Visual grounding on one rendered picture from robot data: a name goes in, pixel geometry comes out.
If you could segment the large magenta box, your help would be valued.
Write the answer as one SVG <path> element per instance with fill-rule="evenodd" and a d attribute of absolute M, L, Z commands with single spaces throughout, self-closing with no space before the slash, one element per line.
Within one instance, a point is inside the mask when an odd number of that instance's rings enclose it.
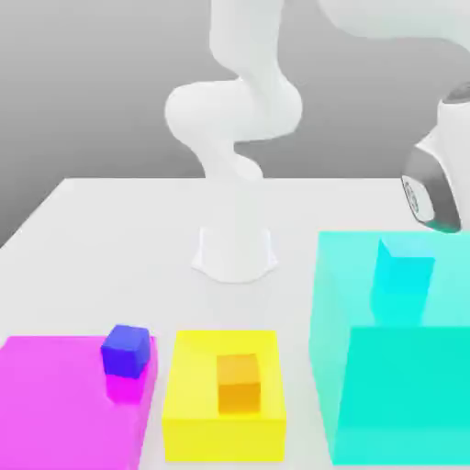
<path fill-rule="evenodd" d="M 101 336 L 11 336 L 0 347 L 0 470 L 139 470 L 158 371 L 107 375 Z"/>

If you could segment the large turquoise box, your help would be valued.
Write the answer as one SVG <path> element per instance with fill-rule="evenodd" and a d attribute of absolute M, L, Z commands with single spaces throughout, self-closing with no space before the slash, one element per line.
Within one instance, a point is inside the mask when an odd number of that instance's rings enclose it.
<path fill-rule="evenodd" d="M 375 323 L 382 237 L 435 255 L 417 326 Z M 470 465 L 470 233 L 322 231 L 308 351 L 334 464 Z"/>

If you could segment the small orange cube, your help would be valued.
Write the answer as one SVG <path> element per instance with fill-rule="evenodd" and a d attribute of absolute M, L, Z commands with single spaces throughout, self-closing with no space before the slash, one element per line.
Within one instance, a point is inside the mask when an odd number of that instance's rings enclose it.
<path fill-rule="evenodd" d="M 255 353 L 217 356 L 218 412 L 257 413 L 261 409 L 261 374 Z"/>

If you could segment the small blue cube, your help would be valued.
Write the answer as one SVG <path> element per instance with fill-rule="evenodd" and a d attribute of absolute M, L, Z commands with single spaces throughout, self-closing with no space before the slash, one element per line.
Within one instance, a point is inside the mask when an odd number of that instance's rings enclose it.
<path fill-rule="evenodd" d="M 118 324 L 100 350 L 107 375 L 138 379 L 150 360 L 150 333 L 146 328 Z"/>

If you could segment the small cyan cube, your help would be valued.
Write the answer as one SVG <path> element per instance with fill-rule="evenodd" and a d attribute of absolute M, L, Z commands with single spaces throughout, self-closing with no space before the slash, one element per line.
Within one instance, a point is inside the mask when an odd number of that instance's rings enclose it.
<path fill-rule="evenodd" d="M 421 324 L 435 255 L 416 239 L 382 237 L 378 242 L 370 307 L 384 327 Z"/>

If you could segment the large yellow box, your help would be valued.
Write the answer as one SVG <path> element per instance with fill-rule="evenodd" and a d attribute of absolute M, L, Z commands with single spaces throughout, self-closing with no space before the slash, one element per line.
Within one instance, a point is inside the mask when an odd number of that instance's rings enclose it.
<path fill-rule="evenodd" d="M 255 353 L 261 374 L 257 413 L 218 412 L 217 356 Z M 180 330 L 162 410 L 169 462 L 281 462 L 286 409 L 273 330 Z"/>

